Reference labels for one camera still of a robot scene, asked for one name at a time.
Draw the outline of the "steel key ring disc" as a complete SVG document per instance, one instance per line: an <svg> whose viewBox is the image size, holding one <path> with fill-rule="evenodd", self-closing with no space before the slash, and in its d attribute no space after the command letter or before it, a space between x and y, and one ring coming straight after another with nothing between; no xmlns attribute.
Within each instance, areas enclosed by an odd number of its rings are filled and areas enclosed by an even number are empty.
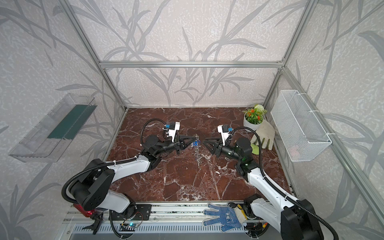
<svg viewBox="0 0 384 240"><path fill-rule="evenodd" d="M195 141L193 142L193 147L195 151L195 159L198 162L198 166L200 166L201 159L202 159L202 155L200 154L201 141L200 141L200 137L197 134L194 135L194 138L195 138Z"/></svg>

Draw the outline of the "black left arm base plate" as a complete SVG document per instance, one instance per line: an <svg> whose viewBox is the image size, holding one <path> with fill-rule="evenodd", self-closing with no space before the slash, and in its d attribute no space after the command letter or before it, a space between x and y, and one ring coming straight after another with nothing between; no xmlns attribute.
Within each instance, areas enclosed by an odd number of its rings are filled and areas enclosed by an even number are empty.
<svg viewBox="0 0 384 240"><path fill-rule="evenodd" d="M133 221L148 221L151 214L151 204L129 205L128 208L121 214L123 220Z"/></svg>

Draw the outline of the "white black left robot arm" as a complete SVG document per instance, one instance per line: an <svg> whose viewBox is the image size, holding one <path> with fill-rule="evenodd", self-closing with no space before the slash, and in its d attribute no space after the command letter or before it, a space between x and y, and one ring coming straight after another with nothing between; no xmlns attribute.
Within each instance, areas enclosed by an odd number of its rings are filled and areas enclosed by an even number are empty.
<svg viewBox="0 0 384 240"><path fill-rule="evenodd" d="M154 170L162 154L179 154L197 140L194 136L179 134L180 123L162 121L164 139L156 135L140 136L143 148L136 156L112 162L92 160L81 172L63 185L61 194L65 201L79 204L85 211L109 210L122 214L135 212L136 204L124 194L110 189L112 183L125 177Z"/></svg>

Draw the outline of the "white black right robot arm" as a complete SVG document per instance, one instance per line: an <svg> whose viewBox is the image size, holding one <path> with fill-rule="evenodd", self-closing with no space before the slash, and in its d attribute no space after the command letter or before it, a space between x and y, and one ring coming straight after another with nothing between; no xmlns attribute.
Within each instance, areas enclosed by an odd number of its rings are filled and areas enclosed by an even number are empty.
<svg viewBox="0 0 384 240"><path fill-rule="evenodd" d="M336 230L316 214L309 201L299 200L289 194L265 173L263 155L259 153L258 161L254 160L248 138L241 137L234 146L230 145L238 130L219 125L221 137L206 138L203 144L212 155L236 160L237 173L262 193L261 197L254 195L244 200L246 216L266 221L279 231L284 240L322 240L324 234L321 226L325 226L335 240L339 239Z"/></svg>

